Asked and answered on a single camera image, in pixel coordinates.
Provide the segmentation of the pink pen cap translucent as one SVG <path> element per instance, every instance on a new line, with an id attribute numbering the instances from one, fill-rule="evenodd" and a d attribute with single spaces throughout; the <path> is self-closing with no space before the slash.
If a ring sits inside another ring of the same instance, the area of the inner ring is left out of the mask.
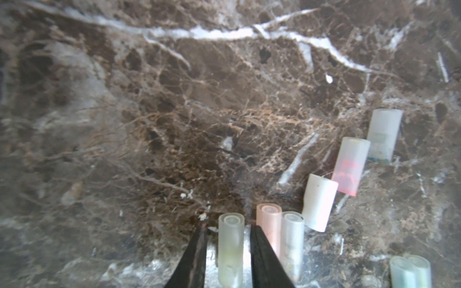
<path id="1" fill-rule="evenodd" d="M 218 218 L 218 282 L 224 288 L 243 284 L 244 216 L 236 212 Z"/>

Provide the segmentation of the white pen cap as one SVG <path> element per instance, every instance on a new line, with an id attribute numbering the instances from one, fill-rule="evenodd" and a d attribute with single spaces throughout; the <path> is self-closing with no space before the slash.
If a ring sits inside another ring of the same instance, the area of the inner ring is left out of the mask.
<path id="1" fill-rule="evenodd" d="M 308 228 L 325 232 L 338 186 L 335 181 L 315 174 L 309 175 L 301 213 Z"/>

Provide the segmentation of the yellow marker pen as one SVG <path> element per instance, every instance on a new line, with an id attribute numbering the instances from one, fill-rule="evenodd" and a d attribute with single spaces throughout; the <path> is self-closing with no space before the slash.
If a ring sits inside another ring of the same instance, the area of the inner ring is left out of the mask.
<path id="1" fill-rule="evenodd" d="M 407 259 L 415 266 L 415 276 L 418 288 L 432 288 L 431 263 L 417 255 L 409 255 Z"/>

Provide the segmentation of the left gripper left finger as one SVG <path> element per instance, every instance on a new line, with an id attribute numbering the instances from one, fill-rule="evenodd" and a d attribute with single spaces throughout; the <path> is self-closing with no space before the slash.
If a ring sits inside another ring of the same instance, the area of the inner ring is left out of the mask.
<path id="1" fill-rule="evenodd" d="M 207 251 L 207 224 L 201 223 L 164 288 L 204 288 Z"/>

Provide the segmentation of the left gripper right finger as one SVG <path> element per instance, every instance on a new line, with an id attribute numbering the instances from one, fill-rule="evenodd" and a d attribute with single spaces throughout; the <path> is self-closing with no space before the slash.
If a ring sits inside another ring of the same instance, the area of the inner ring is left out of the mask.
<path id="1" fill-rule="evenodd" d="M 252 283 L 254 288 L 295 288 L 260 226 L 250 231 Z"/>

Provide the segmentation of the translucent pen cap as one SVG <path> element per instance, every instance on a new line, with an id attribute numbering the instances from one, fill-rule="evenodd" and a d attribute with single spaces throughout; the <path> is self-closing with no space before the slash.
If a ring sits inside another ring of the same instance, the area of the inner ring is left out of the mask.
<path id="1" fill-rule="evenodd" d="M 295 211 L 282 213 L 280 262 L 288 277 L 294 282 L 301 279 L 304 249 L 304 219 Z"/>

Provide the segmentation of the green marker pen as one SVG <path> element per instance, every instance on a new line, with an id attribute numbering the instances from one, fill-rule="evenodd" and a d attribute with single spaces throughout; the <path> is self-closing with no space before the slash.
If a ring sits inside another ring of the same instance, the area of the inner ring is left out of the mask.
<path id="1" fill-rule="evenodd" d="M 402 256 L 394 256 L 390 259 L 390 274 L 392 288 L 417 287 L 415 266 Z"/>

